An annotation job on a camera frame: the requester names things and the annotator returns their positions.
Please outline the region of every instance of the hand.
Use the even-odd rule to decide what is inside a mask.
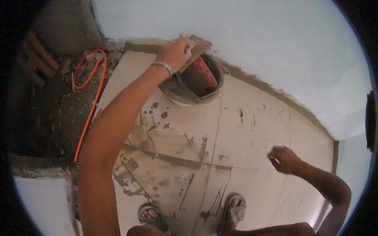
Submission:
[[[156,62],[167,63],[176,73],[190,58],[192,43],[188,37],[168,42],[156,56]]]
[[[277,171],[284,174],[300,173],[306,162],[302,161],[290,148],[274,146],[268,159]]]

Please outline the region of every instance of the tile floor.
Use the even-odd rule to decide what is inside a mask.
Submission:
[[[126,52],[112,74],[95,116],[153,62]],[[155,202],[176,235],[216,232],[226,196],[247,202],[238,229],[308,222],[324,198],[310,184],[278,173],[266,154],[286,145],[306,162],[331,171],[333,141],[273,96],[231,76],[212,102],[172,103],[158,88],[143,106],[113,169],[121,235],[138,225],[138,207]]]

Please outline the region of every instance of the orange cable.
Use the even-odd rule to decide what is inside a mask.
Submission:
[[[84,57],[83,59],[80,61],[80,63],[77,65],[77,68],[76,68],[76,71],[75,71],[75,76],[74,76],[74,79],[73,79],[73,84],[75,86],[76,89],[82,89],[84,88],[88,82],[91,80],[93,74],[95,73],[96,69],[97,69],[97,66],[98,64],[100,63],[101,59],[97,60],[97,63],[96,65],[94,66],[94,69],[92,70],[92,73],[91,75],[89,76],[88,80],[81,86],[77,86],[76,85],[76,76],[77,76],[77,72],[79,71],[79,68],[80,68],[80,65],[81,63],[84,62],[85,58],[94,53],[94,52],[101,52],[103,55],[104,55],[104,69],[102,71],[102,77],[101,77],[101,80],[100,80],[100,85],[98,86],[98,90],[97,90],[97,94],[96,94],[96,97],[94,98],[94,101],[93,101],[93,105],[92,105],[92,108],[91,108],[91,111],[89,112],[89,116],[88,116],[88,119],[87,121],[85,122],[85,126],[84,126],[84,129],[83,129],[83,132],[81,133],[81,136],[80,136],[80,140],[79,140],[79,144],[77,145],[77,149],[76,149],[76,154],[75,154],[75,159],[73,160],[74,162],[77,161],[77,157],[79,155],[79,151],[80,151],[80,147],[81,147],[81,143],[83,142],[83,139],[84,139],[84,135],[85,135],[85,132],[87,131],[87,128],[88,128],[88,125],[89,125],[89,122],[91,121],[91,118],[92,118],[92,115],[93,115],[93,112],[96,108],[96,104],[97,104],[97,100],[98,100],[98,97],[100,96],[100,92],[101,92],[101,88],[102,88],[102,83],[104,82],[104,78],[105,78],[105,72],[106,72],[106,64],[107,64],[107,58],[106,58],[106,53],[102,50],[102,49],[95,49],[95,50],[92,50],[90,52],[88,52]]]

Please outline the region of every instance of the white wall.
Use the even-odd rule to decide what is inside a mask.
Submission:
[[[70,210],[67,194],[70,184],[65,179],[14,178],[19,196],[37,228],[45,236],[66,236]]]
[[[370,91],[366,59],[330,0],[92,1],[105,37],[172,39],[180,32],[213,44],[211,54],[283,89],[337,140],[364,133]]]
[[[366,136],[360,134],[339,143],[339,160],[336,174],[352,190],[347,218],[349,219],[364,191],[370,168],[372,153],[366,148]]]

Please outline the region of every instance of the forearm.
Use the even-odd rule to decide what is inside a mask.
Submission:
[[[338,176],[318,169],[306,162],[303,163],[302,168],[295,175],[314,186],[333,206],[349,205],[350,188]]]
[[[164,67],[152,66],[117,95],[89,129],[79,156],[82,167],[89,171],[112,171],[118,152],[134,127],[142,106],[168,76]]]

